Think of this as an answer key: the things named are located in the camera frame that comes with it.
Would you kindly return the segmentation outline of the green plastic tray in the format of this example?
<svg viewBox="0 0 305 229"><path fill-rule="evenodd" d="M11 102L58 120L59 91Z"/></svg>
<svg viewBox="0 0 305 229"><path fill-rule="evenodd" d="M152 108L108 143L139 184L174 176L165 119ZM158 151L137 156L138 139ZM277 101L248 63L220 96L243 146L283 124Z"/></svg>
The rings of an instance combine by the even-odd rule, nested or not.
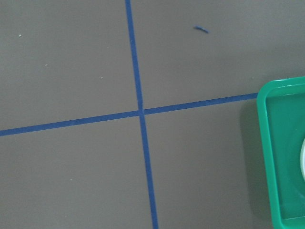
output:
<svg viewBox="0 0 305 229"><path fill-rule="evenodd" d="M272 224L305 227L305 180L300 152L305 139L305 78L274 80L257 96Z"/></svg>

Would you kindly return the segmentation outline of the white round plate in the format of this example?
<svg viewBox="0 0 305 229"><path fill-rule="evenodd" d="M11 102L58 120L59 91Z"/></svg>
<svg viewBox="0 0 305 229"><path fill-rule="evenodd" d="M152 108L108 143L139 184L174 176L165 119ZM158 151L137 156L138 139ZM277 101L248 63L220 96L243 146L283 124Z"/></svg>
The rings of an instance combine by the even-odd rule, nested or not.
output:
<svg viewBox="0 0 305 229"><path fill-rule="evenodd" d="M300 168L303 180L305 180L305 139L303 140L300 152Z"/></svg>

